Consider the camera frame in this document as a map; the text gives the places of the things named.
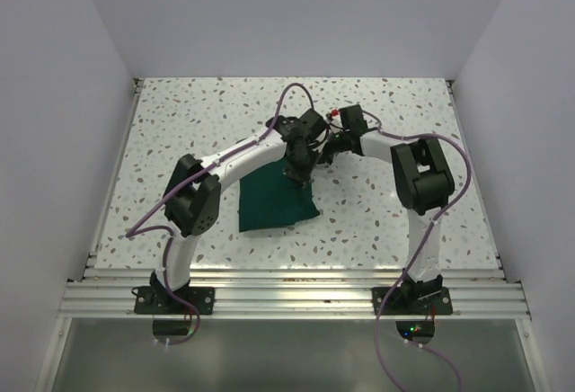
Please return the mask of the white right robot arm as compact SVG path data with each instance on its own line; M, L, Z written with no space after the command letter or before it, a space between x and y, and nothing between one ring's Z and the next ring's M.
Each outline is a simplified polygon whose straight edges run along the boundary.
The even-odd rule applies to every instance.
M332 111L341 127L327 140L320 162L331 163L342 152L377 158L393 168L395 193L407 210L409 251L399 282L371 290L376 314L385 316L449 316L453 313L439 267L440 227L437 214L449 203L455 182L436 138L384 136L369 128L358 105Z

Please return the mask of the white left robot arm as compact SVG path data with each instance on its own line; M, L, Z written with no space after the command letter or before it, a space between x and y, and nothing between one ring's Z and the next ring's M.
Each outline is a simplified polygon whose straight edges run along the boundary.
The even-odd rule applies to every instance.
M328 128L313 109L300 117L277 115L220 153L178 160L161 200L169 239L149 281L157 306L170 314L198 306L190 289L191 261L200 237L217 222L222 195L234 183L240 185L242 232L289 227L318 216L311 173Z

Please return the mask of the green surgical cloth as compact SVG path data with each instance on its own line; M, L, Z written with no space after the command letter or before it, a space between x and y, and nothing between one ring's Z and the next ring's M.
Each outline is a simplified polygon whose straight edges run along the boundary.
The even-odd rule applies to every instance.
M240 232L289 227L320 215L311 185L288 178L285 164L270 163L240 180Z

